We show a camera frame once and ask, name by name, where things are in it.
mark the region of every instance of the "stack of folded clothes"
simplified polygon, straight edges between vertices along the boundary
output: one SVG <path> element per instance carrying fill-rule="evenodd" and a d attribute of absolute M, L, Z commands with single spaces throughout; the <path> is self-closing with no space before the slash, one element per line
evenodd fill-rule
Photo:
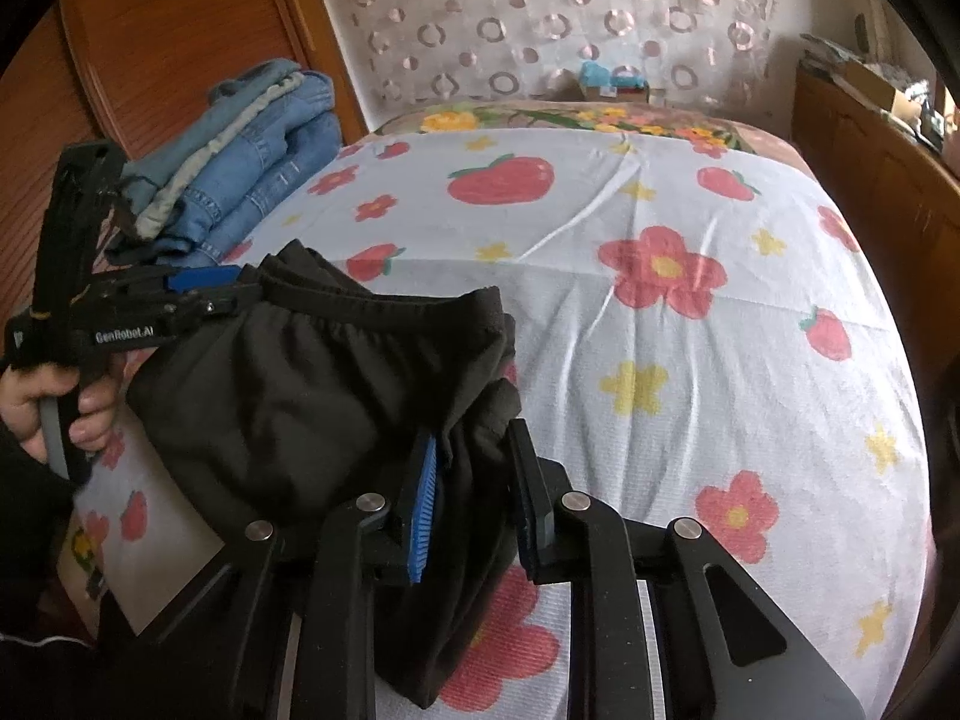
<path fill-rule="evenodd" d="M 228 79 L 179 137 L 123 171 L 114 265 L 217 265 L 272 209 L 337 155 L 327 76 L 273 59 Z"/>

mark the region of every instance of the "wooden wardrobe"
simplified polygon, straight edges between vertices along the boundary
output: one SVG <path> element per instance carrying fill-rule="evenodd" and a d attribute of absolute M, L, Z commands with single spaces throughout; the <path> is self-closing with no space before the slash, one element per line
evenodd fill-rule
<path fill-rule="evenodd" d="M 279 56 L 331 76 L 344 139 L 365 134 L 323 0 L 59 0 L 0 76 L 0 319 L 29 300 L 66 143 L 107 136 L 142 156 L 217 82 Z"/>

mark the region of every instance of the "human hand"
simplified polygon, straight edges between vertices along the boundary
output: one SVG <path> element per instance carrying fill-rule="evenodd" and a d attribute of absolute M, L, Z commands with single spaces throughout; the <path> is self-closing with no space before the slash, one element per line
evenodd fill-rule
<path fill-rule="evenodd" d="M 96 452 L 109 441 L 120 400 L 124 360 L 123 355 L 112 355 L 107 375 L 80 393 L 80 418 L 70 425 L 70 440 L 80 449 Z M 37 400 L 66 395 L 79 380 L 80 372 L 76 368 L 52 364 L 32 370 L 7 368 L 0 377 L 0 419 L 35 460 L 47 461 Z"/>

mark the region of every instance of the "wall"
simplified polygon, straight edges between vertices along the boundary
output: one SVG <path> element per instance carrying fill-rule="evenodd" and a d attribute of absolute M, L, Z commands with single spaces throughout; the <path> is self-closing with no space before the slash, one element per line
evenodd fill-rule
<path fill-rule="evenodd" d="M 781 135 L 799 34 L 854 47 L 866 1 L 326 0 L 371 127 L 444 100 L 555 95 L 598 55 L 643 71 L 670 104 Z"/>

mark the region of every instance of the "cardboard box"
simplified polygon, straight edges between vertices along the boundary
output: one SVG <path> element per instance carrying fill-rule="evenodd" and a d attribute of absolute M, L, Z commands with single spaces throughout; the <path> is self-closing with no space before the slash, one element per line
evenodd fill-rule
<path fill-rule="evenodd" d="M 588 103 L 609 103 L 617 100 L 620 103 L 649 103 L 650 87 L 644 86 L 627 88 L 618 86 L 584 86 L 580 85 L 584 100 Z"/>
<path fill-rule="evenodd" d="M 920 111 L 923 110 L 920 103 L 911 103 L 904 93 L 859 62 L 845 62 L 842 74 L 844 80 L 867 100 L 876 107 L 889 111 L 901 122 L 913 124 L 920 117 Z"/>

